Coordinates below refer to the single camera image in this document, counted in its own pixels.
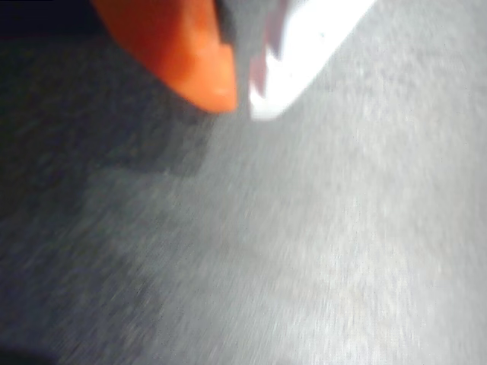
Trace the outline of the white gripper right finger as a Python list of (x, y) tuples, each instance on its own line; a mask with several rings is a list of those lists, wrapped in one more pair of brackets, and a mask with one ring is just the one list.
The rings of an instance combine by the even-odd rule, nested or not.
[(250, 116), (283, 114), (374, 4), (373, 0), (277, 1), (266, 16), (263, 47), (250, 60)]

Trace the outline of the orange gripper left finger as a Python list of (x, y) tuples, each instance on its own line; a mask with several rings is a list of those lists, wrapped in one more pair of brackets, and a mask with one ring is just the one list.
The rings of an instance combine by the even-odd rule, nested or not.
[(233, 49), (213, 1), (97, 0), (114, 40), (172, 91), (210, 113), (237, 108)]

